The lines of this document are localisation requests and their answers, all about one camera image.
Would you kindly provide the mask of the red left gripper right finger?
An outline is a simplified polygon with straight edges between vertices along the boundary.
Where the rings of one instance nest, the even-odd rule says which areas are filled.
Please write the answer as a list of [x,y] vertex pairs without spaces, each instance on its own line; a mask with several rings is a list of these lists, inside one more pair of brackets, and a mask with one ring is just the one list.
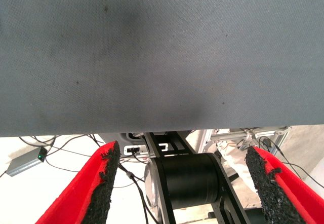
[[277,157],[251,146],[246,165],[268,223],[323,223],[323,198]]

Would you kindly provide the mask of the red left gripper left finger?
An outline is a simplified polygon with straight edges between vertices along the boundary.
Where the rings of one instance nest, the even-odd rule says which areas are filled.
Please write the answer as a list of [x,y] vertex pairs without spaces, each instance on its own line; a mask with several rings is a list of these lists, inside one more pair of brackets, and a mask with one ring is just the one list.
[[37,223],[106,223],[120,159],[117,141],[99,147]]

